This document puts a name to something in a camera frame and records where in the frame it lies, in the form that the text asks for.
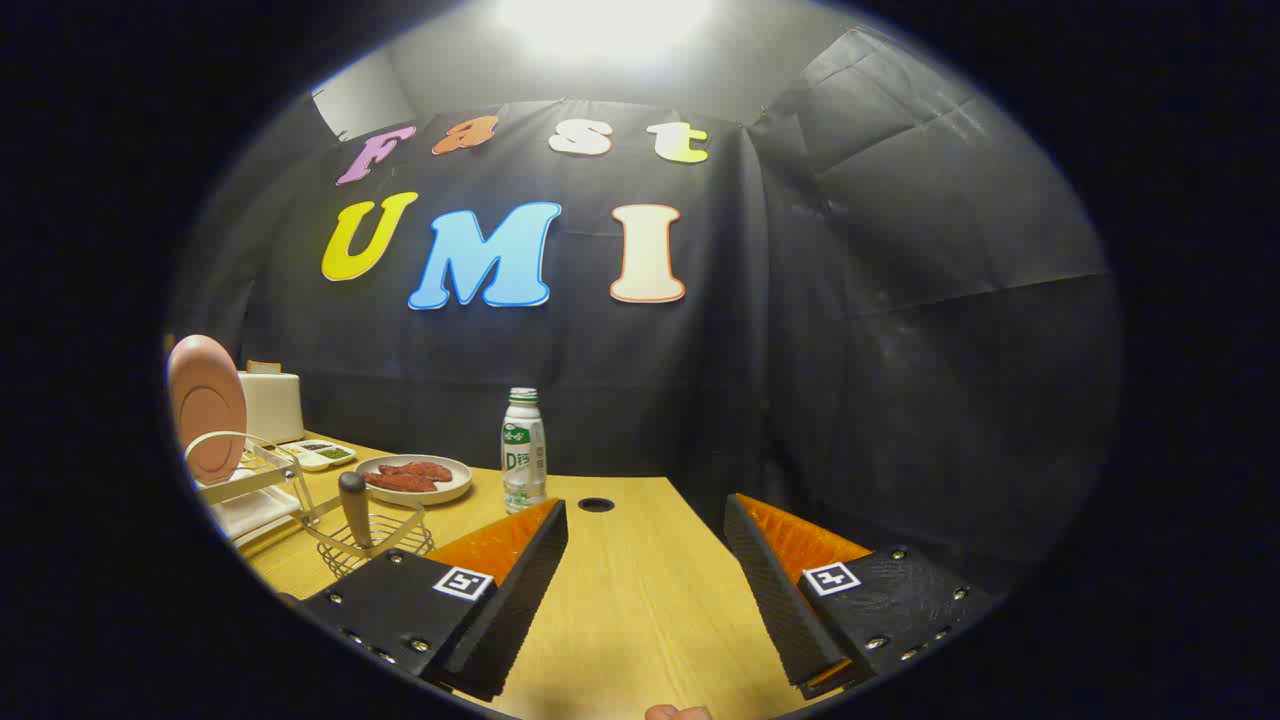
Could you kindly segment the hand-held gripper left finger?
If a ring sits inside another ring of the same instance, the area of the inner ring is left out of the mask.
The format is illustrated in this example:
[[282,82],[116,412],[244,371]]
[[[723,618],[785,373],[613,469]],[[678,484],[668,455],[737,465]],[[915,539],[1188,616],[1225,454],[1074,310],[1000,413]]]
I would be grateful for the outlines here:
[[390,550],[301,600],[305,618],[399,673],[500,694],[568,543],[561,498],[417,556]]

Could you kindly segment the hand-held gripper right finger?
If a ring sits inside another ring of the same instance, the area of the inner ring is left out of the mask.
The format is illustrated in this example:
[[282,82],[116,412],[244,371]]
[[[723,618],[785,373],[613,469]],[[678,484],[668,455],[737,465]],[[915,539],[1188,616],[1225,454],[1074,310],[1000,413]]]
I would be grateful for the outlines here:
[[727,497],[723,533],[808,700],[918,664],[998,605],[909,544],[869,550],[746,495]]

